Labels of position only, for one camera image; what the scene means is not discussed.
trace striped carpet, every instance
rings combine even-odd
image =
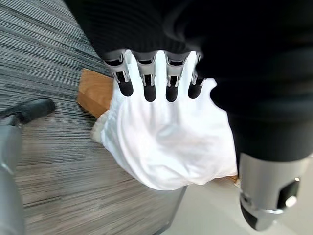
[[[157,192],[90,139],[76,103],[82,68],[108,74],[60,0],[0,0],[0,110],[52,98],[56,111],[26,125],[16,182],[31,235],[149,235],[168,221],[179,190]]]

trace white cloth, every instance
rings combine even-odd
[[[207,79],[197,99],[187,91],[196,55],[183,70],[177,100],[165,98],[165,56],[156,55],[156,99],[144,98],[136,61],[128,63],[134,87],[124,97],[114,85],[110,110],[101,132],[102,144],[133,177],[157,190],[174,190],[237,173],[233,137],[226,112],[210,99],[216,83]]]

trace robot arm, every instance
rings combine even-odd
[[[125,95],[133,93],[131,81],[123,55],[112,52],[133,51],[145,98],[153,101],[153,53],[166,51],[172,102],[186,55],[197,51],[188,95],[196,98],[204,78],[215,78],[210,95],[233,132],[244,218],[263,230],[295,204],[313,152],[309,0],[65,2]]]

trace shoe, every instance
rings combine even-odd
[[[10,115],[16,115],[20,123],[27,124],[36,118],[52,113],[55,104],[52,99],[39,98],[20,103],[0,112],[0,120]]]

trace white floor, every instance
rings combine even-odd
[[[281,223],[257,232],[242,217],[239,189],[228,179],[188,187],[173,225],[162,235],[297,235]]]

